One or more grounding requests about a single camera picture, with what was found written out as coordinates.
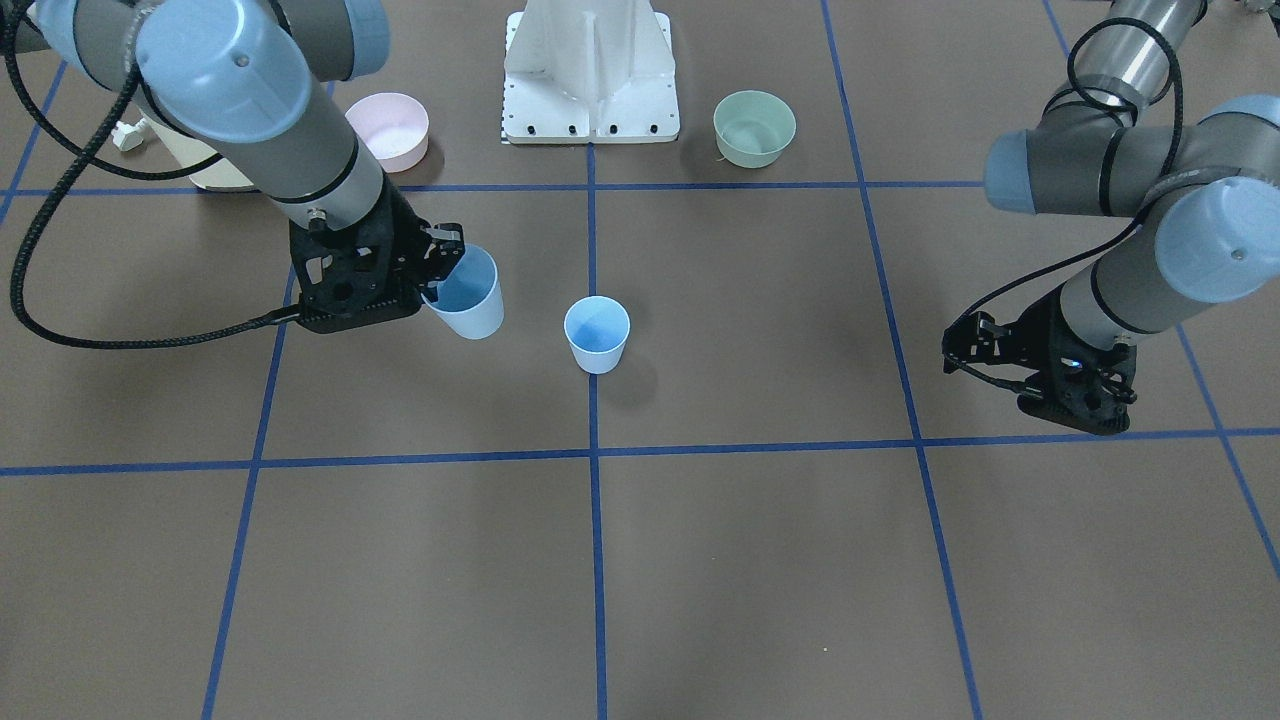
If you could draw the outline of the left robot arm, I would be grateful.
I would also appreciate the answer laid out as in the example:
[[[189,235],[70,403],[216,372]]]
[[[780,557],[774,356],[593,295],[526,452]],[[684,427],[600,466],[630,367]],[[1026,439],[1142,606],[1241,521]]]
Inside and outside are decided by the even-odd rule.
[[[1247,95],[1187,124],[1178,49],[1206,1],[1114,1],[1068,55],[1038,126],[1002,135],[991,206],[1116,217],[1069,281],[998,324],[975,301],[943,333],[943,372],[1093,436],[1129,429],[1138,345],[1277,278],[1277,97]]]

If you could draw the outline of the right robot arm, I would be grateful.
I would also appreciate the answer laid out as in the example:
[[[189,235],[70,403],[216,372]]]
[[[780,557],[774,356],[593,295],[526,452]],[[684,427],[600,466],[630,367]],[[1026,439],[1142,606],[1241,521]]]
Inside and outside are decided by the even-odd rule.
[[[86,167],[129,102],[207,145],[285,217],[300,301],[250,322],[326,334],[412,316],[465,256],[420,218],[325,90],[379,70],[379,1],[9,1],[6,46],[46,45],[116,95]]]

